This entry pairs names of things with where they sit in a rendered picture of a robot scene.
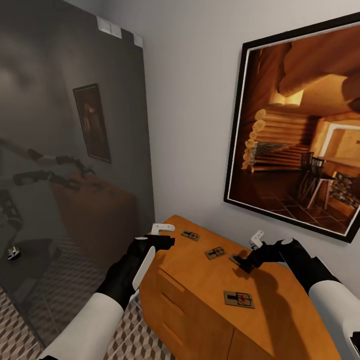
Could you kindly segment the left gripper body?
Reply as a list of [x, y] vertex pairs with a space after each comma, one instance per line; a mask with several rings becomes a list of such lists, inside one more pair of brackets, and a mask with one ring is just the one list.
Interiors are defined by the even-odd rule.
[[150, 235], [149, 233], [147, 235], [144, 235], [143, 237], [153, 237], [154, 239], [156, 239], [158, 243], [158, 249], [156, 252], [160, 250], [169, 250], [171, 248], [170, 239], [172, 239], [172, 237], [166, 235]]

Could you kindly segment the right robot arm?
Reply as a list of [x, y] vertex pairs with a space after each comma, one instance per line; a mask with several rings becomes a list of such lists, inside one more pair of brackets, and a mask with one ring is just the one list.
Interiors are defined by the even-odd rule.
[[322, 319], [341, 360], [360, 360], [360, 300], [318, 257], [311, 258], [295, 238], [267, 245], [259, 230], [250, 239], [253, 250], [239, 263], [256, 268], [264, 262], [285, 262], [304, 287]]

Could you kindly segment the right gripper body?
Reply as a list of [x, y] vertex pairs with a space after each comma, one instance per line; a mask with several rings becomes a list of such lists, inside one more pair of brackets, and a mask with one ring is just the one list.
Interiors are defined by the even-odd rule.
[[250, 259], [250, 261], [252, 262], [252, 265], [256, 268], [260, 268], [260, 266], [264, 263], [264, 262], [274, 262], [269, 254], [268, 254], [268, 248], [269, 245], [267, 245], [265, 243], [265, 241], [262, 241], [262, 247], [258, 248], [258, 249], [254, 249], [251, 251], [250, 255], [248, 256], [248, 258]]

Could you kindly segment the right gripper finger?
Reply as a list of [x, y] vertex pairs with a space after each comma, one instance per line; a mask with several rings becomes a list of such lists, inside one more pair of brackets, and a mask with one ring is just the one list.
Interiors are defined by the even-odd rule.
[[253, 263], [250, 261], [250, 259], [247, 257], [247, 259], [239, 260], [239, 263], [248, 267], [251, 267]]

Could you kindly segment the mousetrap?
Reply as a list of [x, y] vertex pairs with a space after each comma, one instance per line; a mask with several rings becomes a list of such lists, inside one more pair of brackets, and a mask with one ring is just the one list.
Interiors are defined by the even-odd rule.
[[195, 242], [197, 242], [199, 240], [199, 238], [201, 237], [200, 235], [194, 233], [194, 232], [190, 232], [188, 230], [184, 230], [184, 232], [181, 234], [183, 237], [186, 237], [188, 239], [191, 239]]
[[213, 259], [219, 258], [221, 256], [224, 256], [227, 254], [227, 252], [225, 251], [225, 249], [223, 247], [217, 247], [215, 249], [209, 250], [207, 252], [205, 252], [207, 258], [211, 261]]
[[225, 290], [224, 299], [227, 306], [255, 309], [252, 295], [249, 293]]
[[244, 270], [245, 272], [247, 272], [248, 274], [250, 274], [252, 272], [252, 270], [254, 269], [254, 266], [252, 265], [251, 267], [240, 264], [239, 261], [240, 260], [244, 260], [243, 258], [239, 257], [237, 254], [233, 253], [230, 258], [229, 258], [233, 263], [235, 263], [237, 266], [239, 266], [242, 270]]

